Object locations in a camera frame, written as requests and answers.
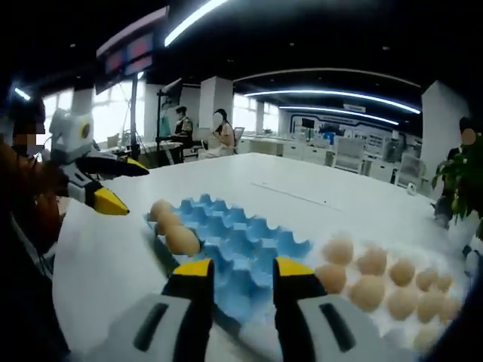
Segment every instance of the white robot head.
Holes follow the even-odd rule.
[[[52,116],[52,159],[70,163],[92,150],[94,121],[91,114],[72,115],[57,109]]]

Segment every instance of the egg carton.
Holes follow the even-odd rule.
[[[228,318],[245,324],[254,318],[273,318],[273,260],[286,256],[303,261],[312,249],[310,241],[298,243],[290,230],[271,229],[260,216],[247,217],[243,208],[229,207],[225,201],[212,201],[202,195],[199,201],[185,199],[173,208],[202,244],[193,257],[169,253],[165,237],[158,235],[155,253],[168,274],[188,261],[211,258],[215,264],[214,301]],[[156,223],[149,222],[155,229]]]

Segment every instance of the ceiling light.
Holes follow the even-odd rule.
[[[246,97],[255,97],[255,96],[269,96],[272,94],[321,94],[326,96],[342,96],[342,97],[354,97],[354,98],[361,98],[363,100],[373,100],[374,102],[385,103],[390,106],[398,107],[400,109],[405,109],[409,112],[416,113],[419,115],[421,111],[419,109],[415,109],[410,106],[405,106],[404,104],[393,102],[391,100],[385,100],[383,98],[366,96],[364,94],[358,93],[349,93],[349,92],[339,92],[338,90],[269,90],[267,92],[256,92],[256,93],[249,93],[245,94]]]
[[[21,89],[15,88],[15,93],[24,98],[24,100],[30,100],[30,95],[28,95]]]
[[[389,119],[376,117],[375,115],[366,115],[365,113],[357,113],[350,111],[343,111],[342,109],[332,109],[332,108],[319,108],[319,107],[302,107],[302,106],[282,106],[280,109],[293,109],[297,111],[316,111],[316,112],[333,112],[333,113],[343,113],[344,115],[357,115],[359,117],[366,117],[370,119],[375,119],[376,121],[382,121],[397,126],[399,123],[390,121]]]
[[[178,25],[174,30],[166,37],[165,47],[168,47],[178,36],[180,36],[186,29],[188,29],[195,22],[200,20],[204,15],[208,14],[210,11],[218,8],[220,5],[224,4],[228,0],[210,0],[203,6],[201,6],[193,14],[189,15],[180,25]]]

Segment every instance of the window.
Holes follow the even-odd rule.
[[[45,144],[46,149],[51,149],[50,137],[52,136],[52,133],[49,131],[49,128],[51,127],[52,116],[57,108],[71,109],[73,97],[74,90],[67,89],[59,93],[51,94],[50,96],[42,99],[45,105],[45,134],[37,135],[38,145]]]
[[[263,106],[263,129],[278,133],[278,107],[270,103]]]
[[[257,130],[257,100],[235,94],[233,97],[233,127],[245,127],[245,133]]]
[[[144,136],[144,94],[146,83],[137,83],[136,96],[136,132]],[[105,90],[93,94],[92,118],[94,119],[94,140],[105,143],[107,137],[122,134],[131,129],[131,91],[132,82],[123,81]]]

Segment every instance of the potted plant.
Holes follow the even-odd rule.
[[[474,130],[468,132],[462,146],[462,152],[449,161],[443,161],[436,169],[432,187],[436,187],[438,178],[445,178],[445,186],[454,191],[451,204],[453,219],[450,226],[458,225],[466,231],[466,238],[461,241],[467,245],[478,230],[478,238],[483,240],[483,136]]]

